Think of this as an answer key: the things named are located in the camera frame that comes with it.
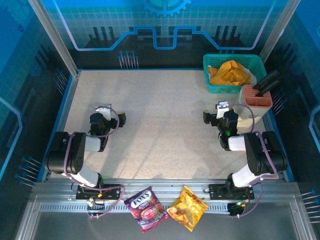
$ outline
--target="knife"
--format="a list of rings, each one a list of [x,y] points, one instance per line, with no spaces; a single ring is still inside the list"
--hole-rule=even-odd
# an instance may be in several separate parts
[[[274,80],[276,77],[280,75],[278,70],[274,70],[270,72],[267,76],[261,79],[256,85],[253,86],[253,89],[258,90],[261,89],[264,85],[268,84],[272,80]]]
[[[255,95],[256,97],[263,97],[263,95],[272,90],[273,88],[275,88],[276,86],[278,86],[278,84],[280,84],[280,77],[277,77],[276,79],[272,80],[271,82],[268,82],[266,85],[264,85],[262,88],[260,88],[259,92],[257,93],[257,95]]]

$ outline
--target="robotic arm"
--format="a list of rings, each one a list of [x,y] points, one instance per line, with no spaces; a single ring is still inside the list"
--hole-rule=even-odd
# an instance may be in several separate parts
[[[102,187],[107,188],[108,186],[103,184],[102,176],[99,173],[91,170],[84,164],[84,155],[85,151],[103,152],[108,142],[108,137],[105,137],[105,135],[111,129],[117,128],[118,121],[115,118],[111,118],[109,108],[111,108],[110,104],[99,106],[95,109],[97,113],[90,116],[90,135],[84,132],[75,133],[67,159],[68,174],[71,174],[75,180],[86,186],[99,189]],[[126,114],[122,112],[118,114],[118,117],[118,127],[122,128],[126,123]],[[70,135],[68,132],[58,131],[55,133],[45,158],[45,168],[47,171],[65,176],[64,161],[69,139]]]
[[[203,112],[205,124],[216,126],[219,130],[218,139],[221,147],[226,151],[245,151],[247,164],[239,171],[231,173],[225,184],[209,185],[210,199],[212,200],[245,200],[245,193],[252,192],[251,185],[263,179],[278,179],[278,172],[288,167],[288,160],[273,131],[237,133],[238,114],[234,112],[228,102],[219,102],[216,105],[217,114]]]

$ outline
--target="yellow cloth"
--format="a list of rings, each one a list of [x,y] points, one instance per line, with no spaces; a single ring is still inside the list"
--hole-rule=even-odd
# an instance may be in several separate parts
[[[211,85],[247,85],[250,83],[251,75],[245,72],[244,66],[234,60],[226,61],[219,70],[214,67],[207,67],[211,74]]]

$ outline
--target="snack bag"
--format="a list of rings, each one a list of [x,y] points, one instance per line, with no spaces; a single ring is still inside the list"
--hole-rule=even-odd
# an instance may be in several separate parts
[[[208,207],[188,186],[184,186],[180,197],[167,209],[167,212],[192,232]]]
[[[151,187],[138,192],[124,201],[137,223],[142,227],[142,233],[156,227],[166,220],[167,214]]]

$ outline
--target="purple candy bag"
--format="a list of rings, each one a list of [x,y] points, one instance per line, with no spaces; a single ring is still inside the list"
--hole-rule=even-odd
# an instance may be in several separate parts
[[[161,205],[155,193],[151,190],[151,186],[128,198],[124,201],[124,204],[130,209],[134,219],[142,227],[142,233],[153,229],[169,217],[164,206]]]

